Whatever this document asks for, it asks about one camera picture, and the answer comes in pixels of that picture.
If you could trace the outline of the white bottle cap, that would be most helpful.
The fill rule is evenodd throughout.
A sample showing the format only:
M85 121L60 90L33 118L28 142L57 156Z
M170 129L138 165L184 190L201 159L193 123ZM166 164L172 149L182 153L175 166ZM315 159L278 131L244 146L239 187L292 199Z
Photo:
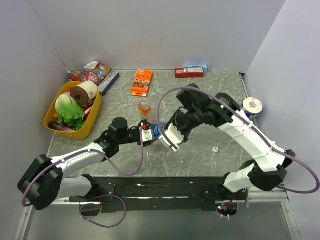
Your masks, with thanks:
M215 147L212 148L212 151L213 151L214 153L218 153L218 152L219 152L219 148L215 146Z

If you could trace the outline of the blue Pocari bottle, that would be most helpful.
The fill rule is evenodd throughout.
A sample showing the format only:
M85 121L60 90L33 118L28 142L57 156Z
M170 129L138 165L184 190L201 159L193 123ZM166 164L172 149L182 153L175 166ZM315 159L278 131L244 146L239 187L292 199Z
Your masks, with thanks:
M153 124L151 127L151 133L155 139L158 139L162 134L160 132L159 124Z

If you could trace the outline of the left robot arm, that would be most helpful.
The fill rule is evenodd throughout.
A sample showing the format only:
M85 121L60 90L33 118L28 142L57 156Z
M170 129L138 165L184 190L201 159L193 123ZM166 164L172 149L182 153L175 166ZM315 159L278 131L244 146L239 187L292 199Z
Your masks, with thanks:
M36 210L47 208L58 198L66 177L87 166L110 162L120 145L138 143L143 146L143 131L149 128L146 120L128 127L125 118L117 117L99 138L84 148L52 158L39 155L18 182L17 187L23 194L22 205L33 206Z

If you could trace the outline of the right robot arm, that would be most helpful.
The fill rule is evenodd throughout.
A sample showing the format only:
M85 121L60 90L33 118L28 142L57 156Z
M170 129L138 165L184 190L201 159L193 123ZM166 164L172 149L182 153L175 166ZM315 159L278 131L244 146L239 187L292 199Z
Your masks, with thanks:
M197 92L196 84L188 87L176 95L187 111L177 114L173 123L177 129L188 137L202 124L214 126L233 138L252 157L247 167L224 175L224 183L218 187L219 195L228 200L242 189L256 187L269 192L280 185L287 175L286 168L292 163L284 156L286 151L268 139L228 94L216 95L223 102L220 104Z

